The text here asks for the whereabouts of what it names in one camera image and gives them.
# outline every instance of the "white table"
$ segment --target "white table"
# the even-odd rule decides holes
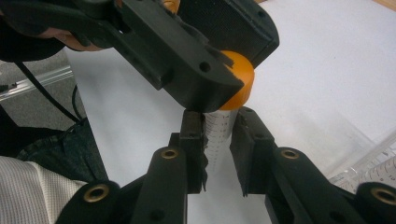
[[[336,175],[396,129],[396,13],[372,1],[270,0],[280,47],[256,69],[246,106],[279,146]],[[110,179],[143,175],[179,132],[183,108],[115,50],[67,51]],[[263,197],[242,197],[231,154],[207,192],[189,196],[189,223],[265,223]]]

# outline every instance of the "black cable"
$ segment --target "black cable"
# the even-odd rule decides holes
[[[78,109],[77,109],[77,106],[76,106],[76,94],[77,94],[77,90],[78,90],[78,87],[77,87],[77,85],[76,85],[75,88],[73,89],[72,106],[73,106],[73,109],[74,109],[74,111],[75,111],[76,116],[79,118],[79,120],[82,120],[82,116],[79,114]]]
[[[23,63],[15,63],[21,71],[26,75],[26,77],[35,85],[35,87],[43,94],[56,108],[58,108],[62,113],[64,113],[68,118],[73,120],[74,122],[79,122],[79,119],[76,118],[73,114],[71,114],[67,109],[65,109],[61,104],[59,104],[49,92],[44,89],[44,87],[40,84],[32,72],[23,64]]]

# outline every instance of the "person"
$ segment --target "person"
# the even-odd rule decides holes
[[[121,0],[115,4],[122,7]],[[180,2],[163,4],[176,13]],[[43,60],[64,47],[100,50],[69,31],[13,21],[8,13],[0,4],[1,61]],[[0,223],[54,223],[77,190],[95,180],[108,177],[87,119],[65,132],[18,127],[0,106]]]

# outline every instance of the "white surface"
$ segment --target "white surface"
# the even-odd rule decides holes
[[[396,13],[372,1],[269,0],[280,47],[256,69],[247,106],[279,146],[295,147],[327,176],[396,128]],[[67,52],[111,179],[147,171],[178,132],[183,108],[155,91],[114,50]],[[264,223],[262,196],[242,198],[230,154],[207,192],[189,196],[189,223]]]

